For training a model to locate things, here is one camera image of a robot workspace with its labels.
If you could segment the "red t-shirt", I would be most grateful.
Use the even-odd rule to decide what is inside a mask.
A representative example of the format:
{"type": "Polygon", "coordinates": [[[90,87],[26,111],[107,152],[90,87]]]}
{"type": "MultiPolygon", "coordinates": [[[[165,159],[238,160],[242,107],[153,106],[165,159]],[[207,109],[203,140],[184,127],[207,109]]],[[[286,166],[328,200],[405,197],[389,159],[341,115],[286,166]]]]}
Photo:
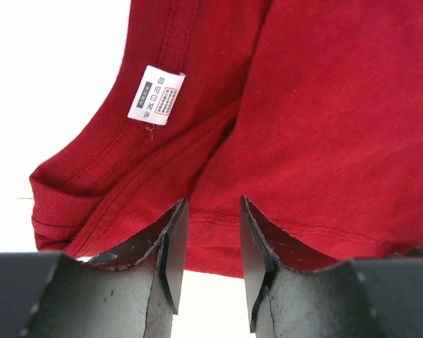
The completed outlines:
{"type": "Polygon", "coordinates": [[[185,267],[243,274],[239,199],[331,257],[423,249],[423,1],[132,1],[83,131],[30,176],[40,251],[190,205],[185,267]]]}

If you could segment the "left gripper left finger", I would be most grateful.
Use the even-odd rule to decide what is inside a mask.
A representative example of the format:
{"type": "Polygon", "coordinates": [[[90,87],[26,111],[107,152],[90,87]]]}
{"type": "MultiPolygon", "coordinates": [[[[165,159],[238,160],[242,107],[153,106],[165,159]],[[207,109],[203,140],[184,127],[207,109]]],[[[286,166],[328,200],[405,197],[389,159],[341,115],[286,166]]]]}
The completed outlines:
{"type": "Polygon", "coordinates": [[[0,253],[0,337],[169,337],[178,313],[188,201],[87,262],[0,253]]]}

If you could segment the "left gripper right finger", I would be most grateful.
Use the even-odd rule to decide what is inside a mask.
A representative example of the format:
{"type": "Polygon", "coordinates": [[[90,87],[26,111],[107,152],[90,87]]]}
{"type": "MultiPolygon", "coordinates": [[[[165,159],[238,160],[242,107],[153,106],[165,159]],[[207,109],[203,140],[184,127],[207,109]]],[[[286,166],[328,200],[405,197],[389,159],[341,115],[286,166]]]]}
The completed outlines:
{"type": "Polygon", "coordinates": [[[423,337],[423,250],[338,261],[240,199],[240,246],[257,337],[423,337]]]}

